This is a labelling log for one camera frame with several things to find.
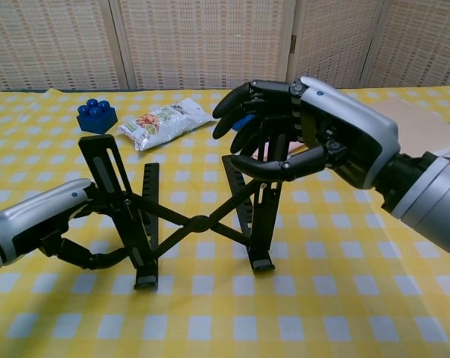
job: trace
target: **plastic bag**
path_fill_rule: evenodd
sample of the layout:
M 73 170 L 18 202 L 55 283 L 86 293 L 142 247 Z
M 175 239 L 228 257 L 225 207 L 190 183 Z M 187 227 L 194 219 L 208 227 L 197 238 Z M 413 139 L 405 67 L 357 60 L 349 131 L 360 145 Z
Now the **plastic bag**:
M 137 151 L 161 145 L 193 131 L 213 117 L 190 98 L 160 107 L 132 121 L 119 125 L 119 130 L 134 142 Z

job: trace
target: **wicker panel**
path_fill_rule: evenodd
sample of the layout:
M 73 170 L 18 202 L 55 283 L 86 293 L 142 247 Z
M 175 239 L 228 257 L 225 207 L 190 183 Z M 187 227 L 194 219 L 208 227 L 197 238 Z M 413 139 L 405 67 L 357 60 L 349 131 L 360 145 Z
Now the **wicker panel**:
M 294 1 L 120 5 L 138 88 L 230 88 L 253 78 L 285 79 Z
M 364 85 L 450 85 L 450 0 L 391 2 Z
M 288 80 L 301 75 L 337 88 L 355 87 L 370 46 L 382 0 L 300 0 Z
M 118 89 L 99 1 L 1 0 L 0 90 Z

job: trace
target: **yellow checkered tablecloth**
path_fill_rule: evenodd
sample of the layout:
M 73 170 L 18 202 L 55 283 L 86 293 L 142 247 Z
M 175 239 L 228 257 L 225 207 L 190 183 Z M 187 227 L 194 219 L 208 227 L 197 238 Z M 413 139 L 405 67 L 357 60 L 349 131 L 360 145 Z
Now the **yellow checkered tablecloth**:
M 0 92 L 0 210 L 74 178 L 92 178 L 76 110 L 107 99 L 119 121 L 192 97 L 209 112 L 225 90 Z M 400 97 L 450 122 L 450 87 L 348 89 L 370 104 Z M 116 136 L 133 189 L 161 166 L 159 202 L 187 216 L 230 197 L 213 125 L 145 153 Z M 83 271 L 35 251 L 0 270 L 0 357 L 450 357 L 450 255 L 381 210 L 376 192 L 334 172 L 286 183 L 270 255 L 253 276 L 244 247 L 192 234 L 159 260 L 156 292 L 133 290 L 127 259 Z M 235 212 L 223 220 L 238 227 Z M 159 221 L 160 239 L 176 228 Z M 120 247 L 91 215 L 65 235 L 96 252 Z

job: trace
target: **black folding stand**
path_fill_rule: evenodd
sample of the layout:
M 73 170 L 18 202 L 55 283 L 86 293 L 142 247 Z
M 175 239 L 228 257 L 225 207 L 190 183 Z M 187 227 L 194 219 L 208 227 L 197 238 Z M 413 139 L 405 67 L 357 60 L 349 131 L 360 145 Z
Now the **black folding stand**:
M 289 139 L 281 135 L 272 139 L 268 158 L 284 160 L 288 154 Z M 126 171 L 114 137 L 105 134 L 81 138 L 79 146 L 89 170 L 98 186 L 99 200 L 110 208 L 109 215 L 121 237 L 129 258 L 136 268 L 135 289 L 157 287 L 158 259 L 190 233 L 212 230 L 247 247 L 254 272 L 275 269 L 270 250 L 276 213 L 281 193 L 281 183 L 265 183 L 252 179 L 245 183 L 242 173 L 233 168 L 231 155 L 222 157 L 232 197 L 209 216 L 191 218 L 159 204 L 159 164 L 144 167 L 142 196 L 130 188 Z M 264 142 L 260 143 L 259 157 L 263 158 Z M 111 157 L 114 158 L 124 188 L 121 188 Z M 220 223 L 220 220 L 236 209 L 241 232 Z M 180 228 L 159 243 L 159 218 Z

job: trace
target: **blue object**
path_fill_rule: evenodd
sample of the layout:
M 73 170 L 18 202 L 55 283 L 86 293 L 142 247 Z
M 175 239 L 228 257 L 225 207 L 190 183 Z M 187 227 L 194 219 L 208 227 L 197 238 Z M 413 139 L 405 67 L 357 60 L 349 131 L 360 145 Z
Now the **blue object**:
M 238 122 L 235 122 L 235 124 L 232 126 L 232 129 L 235 131 L 239 131 L 245 124 L 247 124 L 252 118 L 254 117 L 253 114 L 249 114 L 246 117 L 240 119 Z
M 105 134 L 115 123 L 118 117 L 115 109 L 108 101 L 101 101 L 91 98 L 86 106 L 79 106 L 79 115 L 76 117 L 82 131 L 95 134 Z

